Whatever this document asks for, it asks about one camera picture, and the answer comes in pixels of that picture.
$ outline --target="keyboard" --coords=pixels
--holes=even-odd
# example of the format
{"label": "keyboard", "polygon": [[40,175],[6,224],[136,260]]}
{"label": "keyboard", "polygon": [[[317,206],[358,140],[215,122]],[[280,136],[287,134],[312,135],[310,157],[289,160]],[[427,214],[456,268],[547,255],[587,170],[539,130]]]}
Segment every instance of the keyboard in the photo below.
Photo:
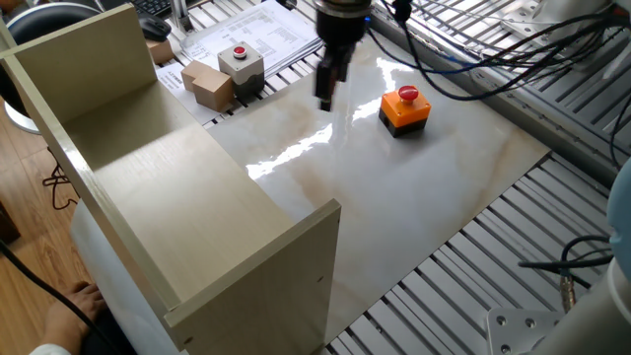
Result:
{"label": "keyboard", "polygon": [[154,16],[163,17],[171,12],[169,0],[132,0],[137,12],[147,12]]}

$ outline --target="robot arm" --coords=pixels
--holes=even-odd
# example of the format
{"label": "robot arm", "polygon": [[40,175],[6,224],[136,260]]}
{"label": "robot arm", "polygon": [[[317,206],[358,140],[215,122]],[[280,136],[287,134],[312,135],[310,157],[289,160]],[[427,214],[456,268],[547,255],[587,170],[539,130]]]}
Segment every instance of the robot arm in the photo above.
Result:
{"label": "robot arm", "polygon": [[346,81],[355,44],[364,36],[371,0],[316,0],[315,30],[325,52],[315,71],[315,96],[320,109],[331,110],[335,84]]}

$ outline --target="emergency stop button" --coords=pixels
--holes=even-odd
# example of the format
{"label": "emergency stop button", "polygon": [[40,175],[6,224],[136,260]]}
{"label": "emergency stop button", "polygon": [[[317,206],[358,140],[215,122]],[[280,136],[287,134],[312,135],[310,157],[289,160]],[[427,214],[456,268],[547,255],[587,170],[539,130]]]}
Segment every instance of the emergency stop button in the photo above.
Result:
{"label": "emergency stop button", "polygon": [[233,56],[235,56],[235,58],[237,59],[245,59],[247,57],[247,51],[245,50],[245,47],[236,46],[235,49],[233,49]]}

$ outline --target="small brown box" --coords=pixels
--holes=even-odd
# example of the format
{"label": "small brown box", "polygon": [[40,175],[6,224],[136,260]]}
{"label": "small brown box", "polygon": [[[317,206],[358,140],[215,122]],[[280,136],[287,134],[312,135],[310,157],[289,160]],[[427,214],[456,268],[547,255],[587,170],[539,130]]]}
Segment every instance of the small brown box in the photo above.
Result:
{"label": "small brown box", "polygon": [[193,94],[198,104],[224,111],[235,97],[233,79],[228,74],[210,68],[193,81]]}
{"label": "small brown box", "polygon": [[147,39],[147,47],[156,64],[166,63],[175,57],[168,39],[162,42]]}
{"label": "small brown box", "polygon": [[193,81],[207,70],[215,69],[197,60],[193,60],[190,64],[186,65],[186,67],[181,70],[181,80],[184,82],[184,88],[192,92]]}

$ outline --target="paper document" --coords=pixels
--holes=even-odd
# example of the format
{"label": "paper document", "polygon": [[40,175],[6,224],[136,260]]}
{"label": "paper document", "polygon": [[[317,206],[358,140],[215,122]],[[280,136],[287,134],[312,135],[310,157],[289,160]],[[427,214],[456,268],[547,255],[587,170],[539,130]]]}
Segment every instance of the paper document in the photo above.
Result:
{"label": "paper document", "polygon": [[190,35],[181,46],[192,59],[219,69],[219,52],[240,41],[263,56],[266,78],[321,47],[313,26],[271,0]]}
{"label": "paper document", "polygon": [[219,116],[220,113],[198,104],[195,100],[195,95],[184,88],[180,73],[182,69],[184,69],[184,67],[181,64],[175,63],[156,70],[156,75],[158,76],[158,80],[169,89],[188,112],[195,117],[199,124],[206,124],[213,118]]}

